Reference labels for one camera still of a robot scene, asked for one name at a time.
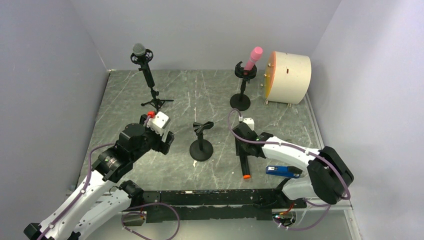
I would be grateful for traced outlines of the pink microphone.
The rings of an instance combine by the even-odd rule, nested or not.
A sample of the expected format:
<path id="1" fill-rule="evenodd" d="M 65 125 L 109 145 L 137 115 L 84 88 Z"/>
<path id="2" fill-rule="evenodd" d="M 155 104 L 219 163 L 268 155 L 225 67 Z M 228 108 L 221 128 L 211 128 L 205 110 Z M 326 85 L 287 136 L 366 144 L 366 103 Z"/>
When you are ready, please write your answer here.
<path id="1" fill-rule="evenodd" d="M 249 60 L 247 61 L 244 70 L 251 71 L 255 66 L 256 62 L 261 59 L 263 55 L 263 49 L 260 46 L 256 46 L 250 53 Z"/>

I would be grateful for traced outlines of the black round-base shock-mount stand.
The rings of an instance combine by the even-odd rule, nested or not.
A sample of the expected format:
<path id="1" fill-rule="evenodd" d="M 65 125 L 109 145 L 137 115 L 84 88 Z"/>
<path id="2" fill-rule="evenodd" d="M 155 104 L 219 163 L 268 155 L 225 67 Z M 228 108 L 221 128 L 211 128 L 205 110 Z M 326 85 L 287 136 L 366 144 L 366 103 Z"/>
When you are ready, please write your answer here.
<path id="1" fill-rule="evenodd" d="M 247 110 L 251 105 L 250 98 L 245 95 L 246 84 L 250 83 L 257 75 L 257 67 L 255 65 L 251 70 L 245 70 L 244 67 L 241 67 L 242 63 L 242 61 L 238 62 L 234 68 L 235 76 L 242 79 L 240 93 L 234 94 L 229 101 L 232 108 L 238 109 L 241 112 Z"/>

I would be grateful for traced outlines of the black round-base clip stand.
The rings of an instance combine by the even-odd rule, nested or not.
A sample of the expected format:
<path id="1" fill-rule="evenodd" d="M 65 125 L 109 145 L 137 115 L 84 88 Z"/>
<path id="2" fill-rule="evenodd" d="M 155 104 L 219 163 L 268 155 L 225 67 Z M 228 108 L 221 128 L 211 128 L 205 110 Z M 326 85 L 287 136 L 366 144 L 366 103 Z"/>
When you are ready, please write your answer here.
<path id="1" fill-rule="evenodd" d="M 191 143 L 189 154 L 198 162 L 204 162 L 213 155 L 214 149 L 212 144 L 208 140 L 204 139 L 204 130 L 209 130 L 213 126 L 214 123 L 212 121 L 208 121 L 206 123 L 193 123 L 193 130 L 197 139 Z"/>

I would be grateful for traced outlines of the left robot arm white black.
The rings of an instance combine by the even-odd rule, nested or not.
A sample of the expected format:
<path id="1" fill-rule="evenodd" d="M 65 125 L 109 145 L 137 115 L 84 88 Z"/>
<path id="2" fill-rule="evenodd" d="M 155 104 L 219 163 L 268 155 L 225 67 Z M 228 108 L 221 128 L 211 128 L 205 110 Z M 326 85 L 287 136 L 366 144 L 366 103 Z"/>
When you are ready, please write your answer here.
<path id="1" fill-rule="evenodd" d="M 30 223 L 24 234 L 30 240 L 85 240 L 94 230 L 120 211 L 142 206 L 144 191 L 131 180 L 124 181 L 107 199 L 96 201 L 133 169 L 149 151 L 166 155 L 174 140 L 170 118 L 163 112 L 149 112 L 139 123 L 130 123 L 115 143 L 106 143 L 82 183 L 49 217 Z"/>

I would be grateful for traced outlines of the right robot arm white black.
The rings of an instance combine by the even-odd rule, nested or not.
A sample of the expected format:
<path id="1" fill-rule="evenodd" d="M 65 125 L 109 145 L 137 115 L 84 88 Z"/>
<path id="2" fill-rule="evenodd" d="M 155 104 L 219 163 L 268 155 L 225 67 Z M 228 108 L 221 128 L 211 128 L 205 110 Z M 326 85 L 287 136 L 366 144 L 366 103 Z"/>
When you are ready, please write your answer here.
<path id="1" fill-rule="evenodd" d="M 335 205 L 351 197 L 349 186 L 354 175 L 337 151 L 325 146 L 308 148 L 284 141 L 271 133 L 257 134 L 247 123 L 241 122 L 231 130 L 235 137 L 236 155 L 281 161 L 294 168 L 294 176 L 275 193 L 275 202 L 282 208 L 294 200 L 319 198 Z"/>

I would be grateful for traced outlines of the black microphone orange end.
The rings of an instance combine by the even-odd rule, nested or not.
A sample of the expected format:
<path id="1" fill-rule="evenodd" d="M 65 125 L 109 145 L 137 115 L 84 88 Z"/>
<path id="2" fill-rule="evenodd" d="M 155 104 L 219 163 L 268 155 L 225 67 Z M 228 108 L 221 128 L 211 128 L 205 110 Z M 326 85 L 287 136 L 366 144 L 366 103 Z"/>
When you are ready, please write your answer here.
<path id="1" fill-rule="evenodd" d="M 240 155 L 239 159 L 240 159 L 240 166 L 241 166 L 241 172 L 242 172 L 243 178 L 245 180 L 250 179 L 251 173 L 249 168 L 248 157 L 246 155 Z"/>

